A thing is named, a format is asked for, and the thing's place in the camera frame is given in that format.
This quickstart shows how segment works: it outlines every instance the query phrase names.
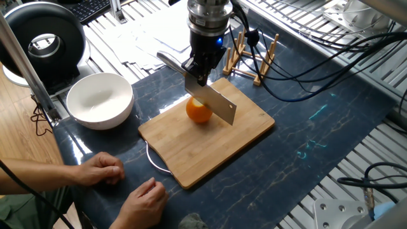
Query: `black cable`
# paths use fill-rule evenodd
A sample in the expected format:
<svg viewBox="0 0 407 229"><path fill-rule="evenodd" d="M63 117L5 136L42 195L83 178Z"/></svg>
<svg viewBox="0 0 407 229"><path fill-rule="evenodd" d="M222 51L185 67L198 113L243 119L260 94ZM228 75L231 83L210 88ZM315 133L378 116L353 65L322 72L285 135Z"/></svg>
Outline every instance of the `black cable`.
<svg viewBox="0 0 407 229"><path fill-rule="evenodd" d="M395 167L397 169L400 169L400 170L403 170L403 171L407 172L406 167L403 167L403 166L398 165L396 163L379 162L379 163L374 163L373 165L370 165L365 170L364 177L362 179L341 177L341 178L338 178L338 183L344 184L344 185L349 185L349 186L360 187L360 188L374 188L375 190L377 190L380 193L384 194L385 196L389 197L396 204L396 203L398 203L398 200L393 195L391 195L388 191L386 191L385 189L407 188L407 183L401 183L401 184L371 184L371 182L380 181L380 180L388 179L388 178L392 178L392 177L407 178L407 176L393 175L393 176L381 177L381 178L378 178L378 179L370 179L369 178L369 172L372 169L374 169L375 167L379 167L379 166L391 166L391 167Z"/></svg>
<svg viewBox="0 0 407 229"><path fill-rule="evenodd" d="M280 101L284 101L284 102L299 102L299 101L304 101L304 100L309 99L309 98L312 98L312 97L318 95L319 93L321 93L322 91L326 90L329 86L331 86L335 81L337 81L338 79L340 79L340 77L342 77L347 71L349 71L351 68L353 68L353 67L354 67L359 61L361 61L362 59L364 59L364 58L370 56L372 53L375 53L377 50L381 50L382 48L384 48L385 46L387 46L387 45L389 45L389 44L391 44L391 43L393 43L393 42L400 41L400 40L403 40L403 39L407 39L407 33L401 33L401 34L398 34L398 36L391 36L391 37L389 37L389 38L385 38L385 39L384 39L383 41L381 41L381 42L378 42L378 43L374 44L371 48L369 48L368 51L362 53L362 55L360 55L355 61L353 61L353 62L350 63L349 65L345 66L342 70L340 70L339 74L338 74L337 76L335 76L333 79L331 79L327 84L325 84L324 86L322 86L320 89L318 89L318 90L315 91L314 93L312 93L312 94L310 94L310 95L306 95L306 96L304 96L304 97L302 97L302 98L298 98L298 99L283 99L283 98L280 98L280 97L278 97L276 94L274 94L274 93L269 89L269 87L268 87L266 84L263 83L262 77L259 77L259 79L260 79L260 82L263 84L263 87L266 89L266 91L267 91L270 95L274 96L276 99L278 99L278 100L280 100ZM255 67L256 67L257 63L256 63L256 61L255 61L255 58L256 58L256 57L255 57L254 52L252 53L252 56L253 56L254 65L255 65ZM321 78L321 79L327 79L327 78L329 78L329 77L331 77L331 76L328 75L328 76L325 76L325 77L323 77L323 78Z"/></svg>
<svg viewBox="0 0 407 229"><path fill-rule="evenodd" d="M392 175L392 176L385 176L385 177L378 178L378 179L366 179L366 180L367 181L381 181L383 179L395 178L395 177L407 178L407 176L404 176L404 175Z"/></svg>
<svg viewBox="0 0 407 229"><path fill-rule="evenodd" d="M231 37L232 37L233 40L234 40L233 34L232 34L232 32L231 32L231 27L230 27L230 34L231 34ZM363 40L361 40L361 41L358 41L358 42L357 42L356 44L354 44L353 46L357 46L357 45L359 45L359 44L361 44L361 43L364 43L364 42L366 42L366 41L369 41L369 40L371 40L371 39L382 38L382 37L385 37L385 36L391 37L391 38L393 38L393 37L398 37L398 38L407 37L406 34L407 34L407 33L405 33L405 32L391 32L391 33L389 33L389 34L379 34L379 35L371 36L371 37L368 37L368 38L363 39ZM336 54L330 56L328 59L322 61L321 63L317 64L316 66L311 67L310 69L304 71L303 73L297 74L296 76L287 77L287 76L284 76L284 75L283 75L283 76L285 77L284 79L283 79L283 78L271 78L271 79L272 79L272 80L281 80L281 81L284 81L284 80L293 80L293 79L299 78L299 77L301 77L301 76L303 76L303 75L305 75L305 74L307 74L307 73L310 73L311 71L317 69L318 67L322 66L323 64L329 62L330 60L334 59L335 57L339 56L340 54L345 53L349 48L350 48L350 47L344 49L344 51L340 51L340 52L338 52L338 53L336 53ZM383 48L383 46L380 47L380 48L377 48L377 44L375 44L374 46L372 46L371 48L369 48L369 55L372 54L372 53L374 53L375 51L378 51L378 50L382 49L382 48ZM355 60L355 61L353 61L352 63L350 63L349 65L353 64L353 66L354 66L354 65L356 65L360 60L361 60L361 59ZM243 63L244 63L250 70L256 72L256 71L255 71L253 68L251 68L247 63L245 63L244 61L243 61ZM325 76L325 77L323 77L323 78L317 79L317 80L298 80L298 81L299 81L299 82L302 82L302 83L313 83L313 82L316 82L316 81L322 81L322 80L328 79L328 78L330 78L330 77L332 77L332 76L338 74L339 72L341 72L341 70L339 70L339 71L337 71L337 72L334 72L334 73L331 73L331 74L329 74L329 75L327 75L327 76ZM258 75L259 75L259 76L262 76L262 77L265 77L265 78L270 78L270 77L264 76L263 74L258 74Z"/></svg>
<svg viewBox="0 0 407 229"><path fill-rule="evenodd" d="M393 203L398 203L399 201L393 196L391 195L388 191L381 189L381 188L375 188L376 191L380 192L381 194L385 195L386 197L388 197L389 199L391 199L391 201L393 201Z"/></svg>
<svg viewBox="0 0 407 229"><path fill-rule="evenodd" d="M381 188L381 189L396 189L396 188L407 188L407 182L405 183L400 183L400 184L371 184L370 179L369 179L369 172L374 169L375 167L378 166L391 166L395 167L397 169L403 170L407 172L407 168L403 167L401 165L398 165L396 163L392 162L378 162L374 163L373 165L370 165L366 171L364 172L364 178L363 179L355 179L355 178L349 178L349 177L341 177L338 178L338 182L340 184L345 184L349 186L355 186L355 187L360 187L360 188Z"/></svg>
<svg viewBox="0 0 407 229"><path fill-rule="evenodd" d="M36 198L40 199L40 201L44 202L53 212L55 212L58 217L66 224L69 229L75 229L72 224L65 218L65 216L54 206L52 205L47 199L45 199L41 194L37 191L33 190L32 188L28 187L24 182L22 182L4 163L0 160L0 168L4 170L4 172L10 176L10 178L16 182L19 186L23 189L28 191L29 193L33 194Z"/></svg>
<svg viewBox="0 0 407 229"><path fill-rule="evenodd" d="M396 22L392 21L390 23L390 25L389 25L389 28L387 29L387 33L392 32L395 25L396 25ZM331 48L331 49L334 49L334 50L337 50L337 51L342 51L343 48L337 48L337 47L329 46L329 45L327 45L325 43L329 43L331 45L336 45L336 46L341 46L341 47L350 46L350 45L344 45L344 44L336 43L336 42L333 42L333 41L328 41L328 40L323 39L323 38L318 38L318 37L313 37L313 36L309 37L300 30L296 30L295 28L291 28L291 29L293 29L296 32L300 33L305 38L311 39L314 43L317 43L318 45L321 45L321 46L324 46L324 47L327 47L327 48ZM367 48L369 48L369 44L366 44L364 46L357 46L357 47L354 47L354 48L357 48L357 49L356 50L349 50L348 52L364 52L364 51L366 51Z"/></svg>
<svg viewBox="0 0 407 229"><path fill-rule="evenodd" d="M403 105L403 102L404 102L404 100L406 98L406 95L407 95L407 89L404 92L403 96L401 97L401 101L400 101L400 105L399 105L399 115L401 115L401 106Z"/></svg>
<svg viewBox="0 0 407 229"><path fill-rule="evenodd" d="M243 12L243 9L242 9L241 7L236 7L235 9L240 12L240 14L239 14L240 17L239 17L239 19L240 19L242 22L245 22L245 23L244 23L245 27L248 27L247 17L246 17L246 15L245 15L245 13ZM249 30L247 30L247 31L248 31L247 34L245 34L246 37L248 37L249 34L252 35L253 31L249 31ZM302 98L298 98L298 99L283 99L283 98L277 96L275 93L273 93L273 92L269 89L269 87L268 87L266 84L263 83L262 77L259 77L259 80L260 80L260 82L263 84L263 87L266 89L266 91L267 91L270 95L274 96L276 99L278 99L278 100L280 100L280 101L284 101L284 102L299 102L299 101L304 101L304 100L309 99L309 98L312 98L312 97L318 95L319 93L321 93L322 91L326 90L329 86L331 86L335 81L337 81L338 79L340 79L340 77L342 77L347 71L349 71L352 67L354 67L354 66L355 66L359 61L361 61L362 59L368 57L369 55L371 55L371 54L373 54L373 53L375 53L375 52L377 52L378 50L381 50L381 49L384 48L385 46L387 46L387 45L389 45L389 44L391 44L391 43L393 43L393 42L395 42L395 41L400 41L400 40L407 39L407 33L404 33L404 32L391 32L391 33L388 33L388 34L379 34L379 35L371 36L371 37L368 37L368 38L366 38L366 39L364 39L364 40L358 41L356 44L354 44L354 45L352 45L352 46L360 45L361 43L364 43L364 42L366 42L366 41L368 41L368 40L371 40L371 39L383 38L383 37L386 37L386 38L383 39L382 41L379 41L378 43L375 43L372 47L368 48L364 53L362 53L362 55L360 55L355 61L353 61L353 62L350 63L349 65L345 66L343 69L339 70L339 71L337 72L337 76L335 76L335 77L334 77L332 80L330 80L327 84L325 84L324 86L322 86L320 89L318 89L318 90L315 91L314 93L311 93L310 95L306 95L306 96L304 96L304 97L302 97ZM326 62L330 61L331 59L333 59L333 58L335 58L336 56L340 55L341 53L345 52L346 50L351 49L352 46L350 46L350 47L344 49L344 51L340 51L340 52L338 52L338 53L332 55L332 56L331 56L330 58L328 58L327 60L322 61L320 64L317 64L316 66L310 68L309 70L307 70L307 71L305 71L305 72L303 72L303 73L301 73L301 74L299 74L299 75L293 76L293 77L291 77L291 78L286 78L286 79L283 79L283 80L290 80L290 79L299 78L300 76L303 76L304 74L309 73L310 71L313 71L314 69L318 68L319 66L325 64ZM255 68L256 68L256 71L255 71L255 72L258 74L258 76L263 76L263 75L260 73L259 68L258 68L258 64L257 64L257 62L256 62L256 54L255 54L255 52L254 52L255 45L250 45L250 49L251 49L251 53L252 53L252 60L253 60L253 62L254 62L254 66L255 66ZM325 76L325 77L323 77L323 78L320 78L320 79L318 79L318 80L328 79L328 78L334 76L335 74L336 74L336 73L330 74L330 75Z"/></svg>
<svg viewBox="0 0 407 229"><path fill-rule="evenodd" d="M359 70L359 71L357 71L357 72L355 72L355 73L352 73L351 75L349 75L349 76L347 76L346 78L340 80L339 82L335 83L334 85L331 85L330 87L328 87L328 89L337 86L338 84L340 84L340 83L342 83L343 81L349 79L350 77L352 77L352 76L354 76L354 75L356 75L356 74L358 74L358 73L363 72L364 70L368 69L369 67L375 65L377 62L383 60L386 56L388 56L390 53L392 53L393 50L396 49L397 46L399 46L399 45L401 44L401 42L402 42L402 41L399 41L399 42L398 42L396 45L394 45L385 55L382 55L379 59L375 60L375 61L372 62L370 65L368 65L368 66L362 68L361 70Z"/></svg>
<svg viewBox="0 0 407 229"><path fill-rule="evenodd" d="M395 127L393 127L391 125L389 125L389 127L392 128L393 130L399 132L400 134L407 134L407 131L400 130L399 128L395 128Z"/></svg>
<svg viewBox="0 0 407 229"><path fill-rule="evenodd" d="M45 135L47 132L52 134L52 131L47 129L47 128L45 128L45 130L44 130L44 132L42 134L38 133L38 123L41 122L41 121L48 121L48 120L45 118L45 115L41 112L41 105L39 103L37 103L37 102L36 102L36 104L37 104L37 106L34 109L34 111L32 112L33 115L30 117L30 120L36 124L36 135L38 137L40 137L42 135Z"/></svg>

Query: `black desk fan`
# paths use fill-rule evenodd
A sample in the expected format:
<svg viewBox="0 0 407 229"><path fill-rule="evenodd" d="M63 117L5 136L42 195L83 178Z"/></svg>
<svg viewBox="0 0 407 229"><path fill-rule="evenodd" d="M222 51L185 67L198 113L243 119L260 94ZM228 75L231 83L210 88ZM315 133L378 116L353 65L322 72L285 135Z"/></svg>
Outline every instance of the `black desk fan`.
<svg viewBox="0 0 407 229"><path fill-rule="evenodd" d="M77 65L85 50L85 33L69 10L54 3L33 2L11 10L5 18L49 94L69 86L79 76ZM46 48L36 48L32 40L43 34L54 34L55 39ZM1 43L0 61L22 76Z"/></svg>

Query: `black cord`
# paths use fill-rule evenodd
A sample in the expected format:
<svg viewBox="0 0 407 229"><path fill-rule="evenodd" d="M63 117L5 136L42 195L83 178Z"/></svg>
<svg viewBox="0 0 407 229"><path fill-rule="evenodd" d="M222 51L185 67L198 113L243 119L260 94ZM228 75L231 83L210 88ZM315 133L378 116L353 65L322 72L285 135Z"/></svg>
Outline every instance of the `black cord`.
<svg viewBox="0 0 407 229"><path fill-rule="evenodd" d="M378 178L378 179L366 179L366 180L367 180L367 181L381 181L381 180L383 180L383 179L395 178L395 177L407 178L407 176L404 176L404 175L392 175L392 176L385 176L385 177Z"/></svg>
<svg viewBox="0 0 407 229"><path fill-rule="evenodd" d="M389 127L392 128L393 130L399 132L400 134L407 134L407 131L400 130L399 128L395 128L395 127L393 127L391 125L389 125Z"/></svg>
<svg viewBox="0 0 407 229"><path fill-rule="evenodd" d="M259 71L258 63L257 63L257 61L256 61L256 54L255 54L255 52L254 52L254 49L256 48L256 45L254 45L254 44L257 43L257 41L258 41L258 39L259 39L259 38L258 38L258 34L257 34L257 41L252 42L252 41L254 41L255 39L251 39L251 42L249 42L249 38L256 38L255 36L252 36L252 35L254 35L254 32L255 32L255 31L249 31L249 30L248 30L249 25L248 25L248 22L247 22L247 17L246 17L246 15L245 15L243 9L240 7L240 5L239 5L238 3L233 3L233 8L234 8L235 11L238 11L238 12L237 12L237 15L238 15L239 19L243 22L245 28L246 28L247 31L248 31L248 32L245 34L245 36L248 38L247 43L248 43L249 46L250 46L251 53L252 53L252 60L253 60L253 63L254 63L255 69L256 69L255 72L258 74L258 76L260 76L260 77L259 77L260 82L263 84L263 87L266 89L266 91L267 91L270 95L272 95L272 96L275 97L276 99L278 99L278 100L280 100L280 101L284 101L284 102L299 102L299 101L304 101L304 100L306 100L306 99L309 99L309 98L312 98L312 97L318 95L318 94L321 93L322 91L327 90L329 86L331 86L333 83L335 83L337 80L339 80L347 71L349 71L351 68L353 68L353 67L354 67L359 61L361 61L362 59L364 59L364 58L370 56L371 54L377 52L378 50L381 50L382 48L386 47L387 45L389 45L389 44L391 44L391 43L393 43L393 42L401 41L401 40L407 39L407 33L404 33L404 32L391 32L391 33L387 33L387 34L379 34L379 35L376 35L376 36L371 36L371 37L368 37L368 38L366 38L366 39L364 39L364 40L358 41L356 44L347 47L347 48L344 49L343 51L340 51L340 52L338 52L338 53L332 55L330 58L326 59L325 61L322 61L320 64L317 64L316 66L310 68L309 70L307 70L307 71L305 71L305 72L303 72L303 73L301 73L301 74L299 74L299 75L296 75L296 76L293 76L293 77L290 77L290 78L289 78L289 77L286 77L285 79L280 79L280 80L290 80L290 79L299 78L300 76L303 76L303 75L305 75L306 73L309 73L310 71L313 71L314 69L318 68L319 66L325 64L326 62L328 62L328 61L330 61L331 59L335 58L336 56L340 55L341 53L343 53L343 52L345 52L345 51L351 49L353 46L360 45L361 43L365 43L366 41L369 41L369 40L371 40L371 39L383 38L381 41L375 43L372 47L369 47L369 48L368 48L365 52L363 52L362 55L360 55L355 61L353 61L353 62L350 63L349 65L345 66L343 69L341 69L341 70L339 70L339 71L337 71L337 72L335 72L335 73L329 74L328 76L325 76L325 77L322 77L322 78L320 78L320 79L317 79L317 80L302 80L302 81L301 81L301 82L320 81L320 80L325 80L325 79L328 79L328 78L333 77L333 76L336 75L333 79L331 79L327 84L325 84L324 86L322 86L322 87L321 87L320 89L318 89L317 91L315 91L315 92L313 92L313 93L311 93L311 94L309 94L309 95L306 95L306 96L304 96L304 97L302 97L302 98L298 98L298 99L284 99L284 98L281 98L281 97L277 96L275 93L273 93L273 92L269 89L269 87L268 87L266 84L264 84L263 79L262 79L262 77L261 77L261 76L263 76L263 75L262 75L262 74L260 73L260 71ZM231 27L230 27L229 29L230 29L230 34L231 34L231 36L232 36L232 39L234 40L233 33L232 33L232 31L231 31Z"/></svg>
<svg viewBox="0 0 407 229"><path fill-rule="evenodd" d="M262 37L263 37L263 42L264 42L264 44L266 45L266 39L265 39L265 37L264 37L263 32L261 33L261 35L262 35ZM351 76L354 76L354 75L356 75L357 73L360 73L360 72L366 70L367 68L373 66L373 65L376 64L377 62L381 61L381 60L384 59L386 56L388 56L390 53L392 53L393 50L394 50L397 46L399 46L399 45L401 44L401 42L402 42L402 41L400 41L400 42L398 42L398 44L394 45L388 52L386 52L385 55L381 56L378 60L375 60L374 62L372 62L372 63L371 63L370 65L368 65L367 67L361 69L360 71L357 71L357 72L354 73L354 74L351 74L351 75L348 76L347 78L349 78L349 77L351 77ZM276 64L274 61L271 63L271 65L272 65L272 64L273 64L273 65L276 65L279 69L283 70L285 73L287 73L288 75L292 76L292 74L289 74L286 70L284 70L282 67L280 67L278 64ZM273 69L273 70L274 70L276 73L278 73L279 75L281 75L281 76L283 76L283 77L285 77L285 78L288 78L287 76L284 76L283 74L281 74L280 72L276 71L275 69ZM299 82L302 82L302 83L313 83L313 82L325 80L326 78L332 77L332 76L334 76L335 74L337 74L337 73L339 73L339 72L340 72L340 70L337 71L337 72L334 72L334 73L332 73L332 74L330 74L330 75L328 75L328 76L326 76L326 77L323 77L323 78L320 78L320 79L316 79L316 80L298 80L298 81L299 81Z"/></svg>
<svg viewBox="0 0 407 229"><path fill-rule="evenodd" d="M381 194L385 195L386 197L388 197L389 199L391 199L391 201L393 201L393 203L398 203L399 201L393 196L391 195L388 191L381 189L381 188L375 188L376 191L380 192Z"/></svg>
<svg viewBox="0 0 407 229"><path fill-rule="evenodd" d="M229 30L230 30L230 36L231 36L231 38L232 38L232 41L234 41L235 40L235 37L233 36L233 34L232 34L232 30L231 30L231 27L229 26ZM251 71L253 71L253 72L256 72L256 70L254 69L254 68L252 68L248 63L246 63L246 61L242 58L243 57L243 55L241 55L239 52L237 52L237 55L238 55L238 57L239 57L239 59L243 62L243 64L247 67L247 68L249 68ZM281 76L283 76L283 77L285 77L284 79L283 78L274 78L274 77L271 77L271 76L266 76L266 75L264 75L264 74L258 74L258 75L260 75L261 77L264 77L264 78L266 78L266 79L270 79L270 80L279 80L279 81L284 81L284 80L293 80L293 81L296 81L296 82L298 82L299 84L300 84L300 87L304 90L304 91L306 91L306 92L308 92L308 93L312 93L312 92L310 92L310 91L308 91L307 89L305 89L304 87L303 87L303 85L301 84L301 83L311 83L311 82L308 82L308 81L303 81L303 80L298 80L297 78L298 77L296 77L296 76L293 76L293 75L291 75L291 74L289 74L286 70L284 70L284 69L282 69L285 73L287 73L288 75L290 75L290 77L288 77L288 76L286 76L286 75L284 75L284 74L282 74L282 73L280 73L280 72L278 72L277 70L275 70L274 68L273 68L273 66L271 66L270 64L269 64L269 66L270 66L270 69L272 69L273 71L275 71L277 74L279 74L279 75L281 75Z"/></svg>
<svg viewBox="0 0 407 229"><path fill-rule="evenodd" d="M404 92L403 96L401 97L401 101L400 101L400 105L399 105L399 115L401 115L401 106L403 105L403 102L404 102L404 100L406 98L406 95L407 95L407 89Z"/></svg>
<svg viewBox="0 0 407 229"><path fill-rule="evenodd" d="M233 36L233 34L232 34L231 27L229 27L229 30L230 30L230 34L231 34L232 40L234 40L234 36ZM368 37L368 38L363 39L363 40L361 40L361 41L358 41L356 44L354 44L354 45L352 45L352 46L357 46L357 45L359 45L359 44L361 44L361 43L364 43L364 42L366 42L366 41L369 41L369 40L372 40L372 39L376 39L376 38L383 38L383 37L404 38L404 37L407 37L407 33L406 33L406 32L391 32L391 33L388 33L388 34L379 34L379 35L371 36L371 37ZM369 48L369 52L368 52L369 55L372 54L372 53L374 53L374 52L376 52L376 51L378 51L378 50L380 50L380 49L382 49L384 43L386 43L386 40L385 40L385 42L381 41L381 43L378 43L378 44L376 44L375 46L373 46L372 48ZM265 75L263 75L263 74L259 74L259 73L257 73L257 74L258 74L259 76L262 76L262 77L264 77L264 78L269 78L269 79L272 79L272 80L281 80L281 81L284 81L284 80L293 80L293 79L299 78L299 77L301 77L301 76L304 76L304 75L306 75L307 73L310 73L310 72L312 72L313 70L317 69L318 67L320 67L320 66L326 64L327 62L329 62L330 60L332 60L332 59L334 59L335 57L339 56L340 54L345 53L345 52L346 52L349 48L351 48L352 46L350 46L350 47L344 49L343 51L340 51L340 52L338 52L338 53L336 53L336 54L330 56L328 59L322 61L321 63L317 64L316 66L311 67L310 69L304 71L303 73L297 74L296 76L292 76L292 77L285 76L285 75L283 75L282 73L276 71L269 63L266 63L266 64L268 64L274 71L276 71L276 73L282 75L284 78L271 78L271 77L265 76ZM361 60L361 59L357 59L357 60L353 61L352 63L350 63L349 65L352 65L352 67L353 67L353 66L355 66L360 60ZM256 71L255 71L252 67L250 67L244 60L243 60L243 63L244 63L250 70L256 72ZM325 76L325 77L323 77L323 78L320 78L320 79L316 79L316 80L298 80L298 81L301 82L301 83L313 83L313 82L317 82L317 81L326 80L326 79L328 79L328 78L330 78L330 77L332 77L332 76L334 76L334 75L340 73L343 69L341 69L341 70L339 70L339 71L336 71L336 72L334 72L334 73L331 73L331 74L329 74L329 75L327 75L327 76Z"/></svg>
<svg viewBox="0 0 407 229"><path fill-rule="evenodd" d="M47 199L45 199L41 194L37 191L33 190L32 188L28 187L24 182L22 182L4 163L0 160L0 168L4 170L4 172L12 178L14 182L16 182L19 186L23 189L28 191L29 193L33 194L36 198L40 199L40 201L44 202L53 212L55 212L58 217L66 224L69 229L75 229L72 224L65 218L65 216L54 206L52 205Z"/></svg>
<svg viewBox="0 0 407 229"><path fill-rule="evenodd" d="M355 76L356 74L363 72L364 70L368 69L369 67L375 65L377 62L383 60L386 56L388 56L390 53L392 53L393 50L396 49L396 48L401 44L401 42L402 42L402 41L399 41L399 42L398 42L396 45L394 45L385 55L382 55L379 59L375 60L375 61L372 62L370 65L368 65L368 66L362 68L361 70L359 70L359 71L357 71L357 72L355 72L355 73L350 74L349 76L347 76L347 77L345 77L344 79L338 81L338 82L335 83L334 85L331 85L330 87L328 87L328 89L337 86L338 84L340 84L340 83L342 83L343 81L349 79L350 77Z"/></svg>
<svg viewBox="0 0 407 229"><path fill-rule="evenodd" d="M47 121L47 122L48 122L48 120L45 118L44 113L41 111L41 109L42 109L41 104L38 103L38 102L35 100L35 98L34 98L33 95L31 96L31 99L36 103L36 107L34 108L34 111L32 112L33 115L30 117L30 120L31 120L32 122L36 123L36 135L37 135L37 136L42 136L42 135L45 135L47 132L49 132L49 133L52 134L52 131L49 130L49 129L47 129L47 128L44 130L44 132L43 132L42 134L39 134L39 133L38 133L38 123L39 123L40 121Z"/></svg>
<svg viewBox="0 0 407 229"><path fill-rule="evenodd" d="M392 163L392 162L378 162L378 163L374 163L373 165L370 165L366 169L366 171L364 172L364 177L362 179L341 177L341 178L338 178L338 183L344 184L344 185L349 185L349 186L360 187L360 188L374 188L377 191L379 191L380 193L383 193L384 195L388 196L394 203L397 203L397 199L395 197L393 197L389 192L385 191L384 189L407 188L407 182L400 183L400 184L371 184L371 182L379 181L382 179L388 179L388 178L392 178L392 177L407 178L407 176L394 175L394 176L381 177L379 179L370 179L369 172L372 169L374 169L375 167L379 167L379 166L391 166L391 167L395 167L397 169L407 172L407 168L404 166L401 166L399 164Z"/></svg>

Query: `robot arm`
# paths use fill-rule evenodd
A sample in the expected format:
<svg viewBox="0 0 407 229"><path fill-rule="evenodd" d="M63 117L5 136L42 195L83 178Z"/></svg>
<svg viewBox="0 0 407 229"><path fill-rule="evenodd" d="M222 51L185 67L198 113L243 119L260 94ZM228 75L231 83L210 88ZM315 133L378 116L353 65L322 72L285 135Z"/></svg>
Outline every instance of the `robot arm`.
<svg viewBox="0 0 407 229"><path fill-rule="evenodd" d="M182 67L205 86L210 71L219 64L226 48L223 36L232 14L230 0L189 0L190 58Z"/></svg>

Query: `human hand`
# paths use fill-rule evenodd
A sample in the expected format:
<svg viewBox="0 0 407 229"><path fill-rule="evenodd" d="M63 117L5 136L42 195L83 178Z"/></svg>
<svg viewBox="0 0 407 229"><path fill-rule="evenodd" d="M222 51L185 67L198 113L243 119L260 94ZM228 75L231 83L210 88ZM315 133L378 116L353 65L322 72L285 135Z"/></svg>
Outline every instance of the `human hand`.
<svg viewBox="0 0 407 229"><path fill-rule="evenodd" d="M74 169L76 184L91 186L105 180L116 184L125 178L123 163L106 152L100 152Z"/></svg>
<svg viewBox="0 0 407 229"><path fill-rule="evenodd" d="M158 224L168 197L164 185L151 178L130 193L110 229L147 229Z"/></svg>

